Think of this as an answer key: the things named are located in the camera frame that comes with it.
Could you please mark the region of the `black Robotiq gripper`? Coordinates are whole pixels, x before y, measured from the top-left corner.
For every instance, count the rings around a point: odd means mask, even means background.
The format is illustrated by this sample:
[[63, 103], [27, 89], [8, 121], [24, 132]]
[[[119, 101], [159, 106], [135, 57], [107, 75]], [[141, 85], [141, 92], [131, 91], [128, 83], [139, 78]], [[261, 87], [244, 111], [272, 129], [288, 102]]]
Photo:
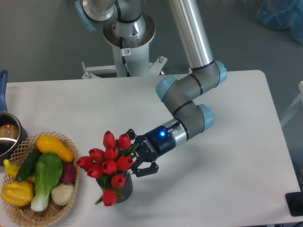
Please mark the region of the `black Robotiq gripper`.
[[[136, 177], [156, 174], [159, 166], [155, 160], [171, 151], [176, 145], [175, 139], [168, 128], [155, 128], [139, 136], [133, 129], [129, 129], [126, 134], [129, 137], [129, 144], [138, 144], [135, 150], [137, 159], [130, 168]], [[149, 167], [139, 168], [143, 162], [151, 162], [151, 164]]]

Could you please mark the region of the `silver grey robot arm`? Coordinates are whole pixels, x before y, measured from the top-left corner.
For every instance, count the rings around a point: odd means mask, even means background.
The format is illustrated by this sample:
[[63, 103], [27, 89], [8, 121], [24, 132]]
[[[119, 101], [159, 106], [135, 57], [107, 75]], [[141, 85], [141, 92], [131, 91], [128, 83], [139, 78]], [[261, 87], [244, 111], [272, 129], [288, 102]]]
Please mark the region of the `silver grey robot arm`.
[[[227, 78], [225, 66], [213, 58], [197, 2], [171, 0], [169, 6], [190, 73], [181, 79], [166, 77], [155, 88], [172, 120], [142, 136], [131, 134], [139, 144], [131, 167], [137, 177], [156, 173], [158, 157], [213, 125], [212, 111], [205, 105], [196, 105], [194, 99]], [[92, 20], [103, 22], [103, 35], [112, 46], [118, 77], [155, 75], [156, 66], [149, 63], [149, 44], [155, 35], [155, 25], [142, 12], [139, 0], [78, 0], [75, 7], [88, 30], [94, 30]]]

